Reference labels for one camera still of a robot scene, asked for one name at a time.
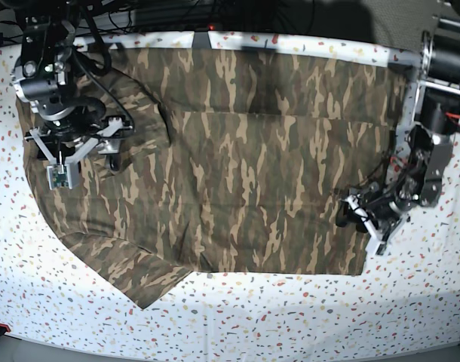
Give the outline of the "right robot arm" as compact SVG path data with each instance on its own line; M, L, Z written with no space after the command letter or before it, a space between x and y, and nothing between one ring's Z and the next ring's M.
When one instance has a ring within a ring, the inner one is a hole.
M25 139L46 162L50 189L73 189L81 162L93 151L113 173L121 141L134 120L100 77L112 58L90 13L92 1L3 1L23 17L21 53L11 73L14 90L42 119Z

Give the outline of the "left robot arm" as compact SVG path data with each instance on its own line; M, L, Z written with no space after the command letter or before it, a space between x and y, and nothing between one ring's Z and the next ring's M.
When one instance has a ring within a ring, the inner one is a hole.
M460 16L460 1L449 5ZM437 28L460 36L460 18L438 17ZM350 188L336 219L339 227L353 223L369 234L366 252L384 256L391 239L415 207L435 207L442 192L443 172L452 158L451 137L460 133L460 38L422 34L412 127L405 140L409 154L389 184L372 182Z

